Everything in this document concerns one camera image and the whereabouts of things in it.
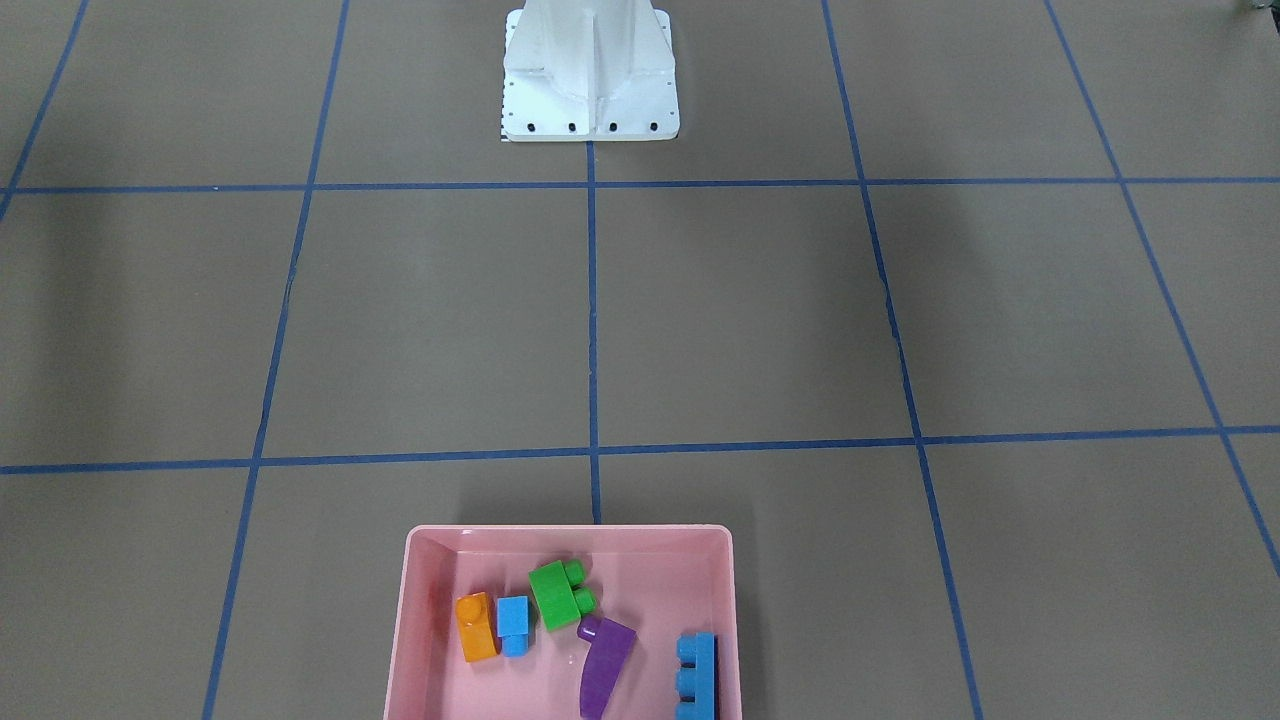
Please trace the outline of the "green stud block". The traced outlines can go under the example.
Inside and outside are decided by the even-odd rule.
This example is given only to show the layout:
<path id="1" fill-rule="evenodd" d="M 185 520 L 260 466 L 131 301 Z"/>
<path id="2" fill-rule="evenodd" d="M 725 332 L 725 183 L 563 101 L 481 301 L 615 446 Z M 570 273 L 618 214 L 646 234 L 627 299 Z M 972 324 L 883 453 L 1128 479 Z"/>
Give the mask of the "green stud block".
<path id="1" fill-rule="evenodd" d="M 538 614 L 548 632 L 579 623 L 596 610 L 595 593 L 586 587 L 580 559 L 554 560 L 527 574 Z"/>

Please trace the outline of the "small blue stud block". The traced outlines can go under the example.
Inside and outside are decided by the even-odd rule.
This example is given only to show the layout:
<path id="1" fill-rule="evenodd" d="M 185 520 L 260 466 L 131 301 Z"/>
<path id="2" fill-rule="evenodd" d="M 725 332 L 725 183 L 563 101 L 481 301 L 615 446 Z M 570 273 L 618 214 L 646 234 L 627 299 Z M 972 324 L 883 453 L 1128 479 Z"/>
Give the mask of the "small blue stud block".
<path id="1" fill-rule="evenodd" d="M 530 648 L 531 607 L 526 594 L 499 597 L 495 603 L 497 635 L 500 651 L 507 659 L 524 657 Z"/>

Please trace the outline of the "purple sloped block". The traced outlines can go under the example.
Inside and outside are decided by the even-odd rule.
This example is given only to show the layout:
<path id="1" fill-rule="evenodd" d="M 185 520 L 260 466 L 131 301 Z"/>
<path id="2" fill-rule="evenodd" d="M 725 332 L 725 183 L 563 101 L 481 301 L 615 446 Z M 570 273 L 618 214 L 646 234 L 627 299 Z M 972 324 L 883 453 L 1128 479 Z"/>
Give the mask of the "purple sloped block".
<path id="1" fill-rule="evenodd" d="M 590 644 L 579 688 L 581 719 L 603 719 L 621 674 L 637 641 L 625 624 L 599 615 L 580 619 L 576 634 Z"/>

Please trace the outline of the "orange sloped block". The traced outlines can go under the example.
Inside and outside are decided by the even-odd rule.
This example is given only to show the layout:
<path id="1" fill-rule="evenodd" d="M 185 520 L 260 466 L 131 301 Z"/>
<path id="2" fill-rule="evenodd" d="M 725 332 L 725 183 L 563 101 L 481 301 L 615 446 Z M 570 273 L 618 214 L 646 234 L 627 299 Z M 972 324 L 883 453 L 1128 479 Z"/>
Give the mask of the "orange sloped block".
<path id="1" fill-rule="evenodd" d="M 489 593 L 481 591 L 458 597 L 454 623 L 465 662 L 475 664 L 500 653 Z"/>

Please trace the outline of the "long blue stud block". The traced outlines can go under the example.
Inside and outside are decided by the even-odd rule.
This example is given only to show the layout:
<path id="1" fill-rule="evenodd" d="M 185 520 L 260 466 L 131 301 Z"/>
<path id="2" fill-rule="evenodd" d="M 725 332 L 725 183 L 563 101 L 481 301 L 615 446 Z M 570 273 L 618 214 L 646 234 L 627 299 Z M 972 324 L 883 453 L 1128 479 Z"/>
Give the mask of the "long blue stud block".
<path id="1" fill-rule="evenodd" d="M 675 719 L 717 719 L 717 638 L 710 632 L 681 635 L 676 642 L 680 662 L 675 675 L 678 702 Z"/>

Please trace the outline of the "pink plastic box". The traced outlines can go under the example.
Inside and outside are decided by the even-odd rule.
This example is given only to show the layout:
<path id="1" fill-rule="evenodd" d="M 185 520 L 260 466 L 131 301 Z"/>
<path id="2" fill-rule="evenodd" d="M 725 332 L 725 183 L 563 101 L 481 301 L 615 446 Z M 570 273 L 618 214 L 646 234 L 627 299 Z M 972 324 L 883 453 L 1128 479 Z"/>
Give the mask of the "pink plastic box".
<path id="1" fill-rule="evenodd" d="M 594 615 L 631 628 L 607 719 L 673 719 L 682 637 L 716 638 L 716 719 L 745 715 L 733 537 L 721 525 L 421 525 L 406 537 L 383 715 L 387 719 L 577 719 L 593 651 L 577 623 L 550 630 L 530 574 L 580 562 Z M 484 593 L 529 602 L 527 651 L 465 657 L 457 602 Z"/>

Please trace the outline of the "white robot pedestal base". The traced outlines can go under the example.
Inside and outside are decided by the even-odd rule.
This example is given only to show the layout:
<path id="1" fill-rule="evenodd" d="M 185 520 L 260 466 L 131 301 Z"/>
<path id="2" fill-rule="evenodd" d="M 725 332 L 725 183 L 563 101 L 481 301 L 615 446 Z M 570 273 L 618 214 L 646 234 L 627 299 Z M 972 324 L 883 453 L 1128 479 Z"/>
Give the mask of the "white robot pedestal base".
<path id="1" fill-rule="evenodd" d="M 504 23 L 500 138 L 512 143 L 678 137 L 669 14 L 649 1 L 526 1 Z"/>

